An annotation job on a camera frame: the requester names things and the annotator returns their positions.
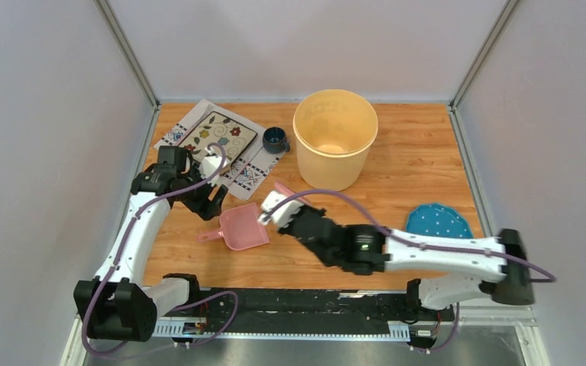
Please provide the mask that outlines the pink dustpan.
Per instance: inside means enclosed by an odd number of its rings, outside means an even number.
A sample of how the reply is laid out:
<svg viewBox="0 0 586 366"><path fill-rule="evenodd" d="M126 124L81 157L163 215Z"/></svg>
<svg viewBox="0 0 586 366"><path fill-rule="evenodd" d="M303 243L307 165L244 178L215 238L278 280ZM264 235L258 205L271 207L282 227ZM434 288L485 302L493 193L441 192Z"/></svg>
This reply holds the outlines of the pink dustpan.
<svg viewBox="0 0 586 366"><path fill-rule="evenodd" d="M255 248L270 243L266 228L258 221L261 211L256 203L225 210L219 217L220 227L200 233L198 242L223 239L234 251Z"/></svg>

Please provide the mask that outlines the cream plastic bucket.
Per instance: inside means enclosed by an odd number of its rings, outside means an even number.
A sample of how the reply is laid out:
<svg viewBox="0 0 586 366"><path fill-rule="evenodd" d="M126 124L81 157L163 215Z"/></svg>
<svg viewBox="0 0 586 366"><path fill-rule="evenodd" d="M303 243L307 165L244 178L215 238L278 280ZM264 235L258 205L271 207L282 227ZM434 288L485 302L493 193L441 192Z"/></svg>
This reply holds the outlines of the cream plastic bucket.
<svg viewBox="0 0 586 366"><path fill-rule="evenodd" d="M342 191L364 168L378 135L378 115L354 92L325 89L297 106L292 128L301 177L313 188Z"/></svg>

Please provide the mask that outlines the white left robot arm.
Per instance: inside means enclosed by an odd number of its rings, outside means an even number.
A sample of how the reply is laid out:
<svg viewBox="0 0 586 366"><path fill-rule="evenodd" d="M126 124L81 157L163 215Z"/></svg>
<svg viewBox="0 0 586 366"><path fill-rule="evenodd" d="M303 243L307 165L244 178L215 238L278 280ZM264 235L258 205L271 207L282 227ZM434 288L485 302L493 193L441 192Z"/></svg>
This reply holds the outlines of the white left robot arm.
<svg viewBox="0 0 586 366"><path fill-rule="evenodd" d="M184 316L200 311L203 297L191 288L195 276L168 274L148 288L142 280L159 229L176 202L203 221L221 213L228 189L217 180L230 159L219 143L204 150L196 162L186 148L162 146L156 162L133 179L111 251L93 279L78 281L73 291L83 344L91 339L145 342L157 320L173 309Z"/></svg>

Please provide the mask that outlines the pink hand brush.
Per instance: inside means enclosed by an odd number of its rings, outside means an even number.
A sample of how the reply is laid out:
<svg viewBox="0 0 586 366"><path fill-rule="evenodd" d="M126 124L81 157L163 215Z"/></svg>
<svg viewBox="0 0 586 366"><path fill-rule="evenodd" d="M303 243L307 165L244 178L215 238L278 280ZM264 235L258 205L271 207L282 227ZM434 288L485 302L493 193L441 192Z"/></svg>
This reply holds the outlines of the pink hand brush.
<svg viewBox="0 0 586 366"><path fill-rule="evenodd" d="M283 194L286 197L290 197L293 194L295 194L295 192L293 190L291 190L290 188L288 188L286 185L284 185L280 181L275 181L274 186L275 186L275 190L278 193ZM300 201L300 202L302 202L305 205L311 206L311 203L308 200L306 200L305 198L303 198L303 197L297 198L297 201Z"/></svg>

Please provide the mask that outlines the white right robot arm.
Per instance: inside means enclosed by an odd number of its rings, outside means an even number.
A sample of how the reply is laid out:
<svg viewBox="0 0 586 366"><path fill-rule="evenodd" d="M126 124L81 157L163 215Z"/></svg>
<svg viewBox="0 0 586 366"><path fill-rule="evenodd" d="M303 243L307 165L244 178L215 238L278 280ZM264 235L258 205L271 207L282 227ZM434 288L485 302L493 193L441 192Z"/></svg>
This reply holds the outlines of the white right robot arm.
<svg viewBox="0 0 586 366"><path fill-rule="evenodd" d="M480 239L422 236L392 230L385 236L371 224L339 225L297 201L271 217L282 235L296 238L327 267L355 275L420 269L442 272L407 283L404 308L415 319L434 310L479 298L511 306L535 302L526 249L516 230Z"/></svg>

